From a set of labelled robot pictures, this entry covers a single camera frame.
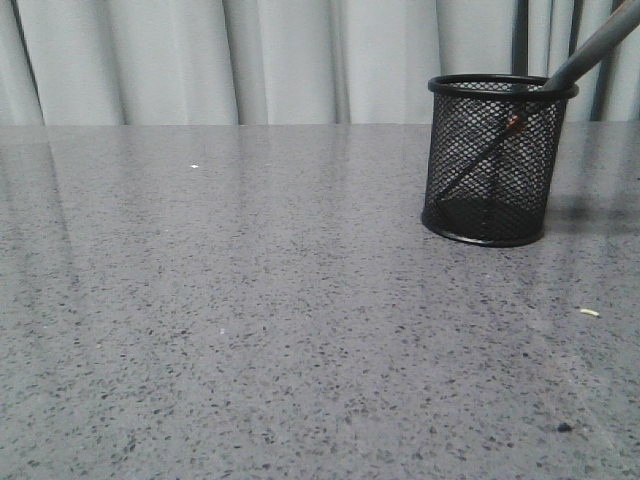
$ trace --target pen holder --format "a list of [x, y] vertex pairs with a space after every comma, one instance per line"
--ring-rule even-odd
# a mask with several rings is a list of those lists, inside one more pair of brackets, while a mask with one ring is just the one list
[[449, 75], [429, 82], [435, 103], [422, 212], [427, 228], [489, 247], [542, 237], [567, 100], [578, 93], [575, 85], [536, 92], [545, 81]]

